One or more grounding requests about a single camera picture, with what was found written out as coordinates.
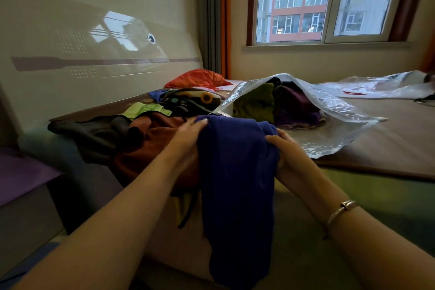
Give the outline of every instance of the orange pillow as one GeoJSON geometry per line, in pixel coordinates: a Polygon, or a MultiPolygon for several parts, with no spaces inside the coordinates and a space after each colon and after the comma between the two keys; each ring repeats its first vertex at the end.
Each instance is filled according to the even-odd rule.
{"type": "Polygon", "coordinates": [[[218,86],[232,85],[225,78],[210,70],[195,69],[188,71],[176,79],[171,80],[165,87],[172,89],[189,89],[192,87],[206,87],[208,89],[216,89],[218,86]]]}

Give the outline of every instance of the red-orange garment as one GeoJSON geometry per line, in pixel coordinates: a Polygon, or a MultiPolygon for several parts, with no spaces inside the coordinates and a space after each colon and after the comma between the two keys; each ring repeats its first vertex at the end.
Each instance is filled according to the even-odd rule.
{"type": "Polygon", "coordinates": [[[176,79],[171,80],[165,87],[173,89],[188,89],[192,87],[206,87],[208,89],[216,89],[218,86],[231,85],[225,78],[210,70],[195,69],[188,71],[176,79]]]}
{"type": "MultiPolygon", "coordinates": [[[[131,123],[127,139],[117,148],[110,165],[122,186],[126,187],[151,163],[183,123],[181,117],[167,117],[160,112],[148,112],[131,123]]],[[[198,184],[196,160],[178,177],[171,195],[180,196],[198,184]]]]}

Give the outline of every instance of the plastic bag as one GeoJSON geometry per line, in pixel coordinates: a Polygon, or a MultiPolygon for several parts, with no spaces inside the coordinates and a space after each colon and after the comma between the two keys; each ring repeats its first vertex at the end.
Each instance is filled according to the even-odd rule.
{"type": "Polygon", "coordinates": [[[379,121],[386,120],[386,118],[369,117],[355,106],[323,89],[317,88],[316,85],[297,79],[289,74],[278,74],[238,84],[231,95],[214,112],[232,115],[232,104],[236,99],[256,89],[273,77],[279,78],[282,82],[294,82],[315,106],[325,112],[327,122],[324,126],[306,131],[287,131],[311,158],[319,158],[337,152],[355,140],[362,131],[379,121]]]}
{"type": "Polygon", "coordinates": [[[385,77],[349,77],[336,83],[316,84],[332,95],[354,99],[419,99],[433,94],[427,74],[418,70],[385,77]]]}

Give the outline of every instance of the purple mat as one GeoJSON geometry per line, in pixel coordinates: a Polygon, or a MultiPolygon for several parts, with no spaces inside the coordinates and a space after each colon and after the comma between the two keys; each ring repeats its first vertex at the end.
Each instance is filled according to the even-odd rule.
{"type": "Polygon", "coordinates": [[[61,175],[42,162],[0,147],[0,206],[61,175]]]}

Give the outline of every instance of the window sill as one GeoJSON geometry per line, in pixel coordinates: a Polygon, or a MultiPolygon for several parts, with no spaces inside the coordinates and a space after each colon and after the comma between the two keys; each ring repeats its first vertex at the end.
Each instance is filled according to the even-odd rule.
{"type": "Polygon", "coordinates": [[[308,44],[293,44],[282,45],[276,43],[268,45],[263,43],[255,46],[243,46],[242,51],[322,51],[322,50],[347,50],[347,49],[406,49],[410,48],[412,43],[409,41],[377,41],[365,43],[334,43],[334,44],[313,44],[310,41],[308,44]]]}

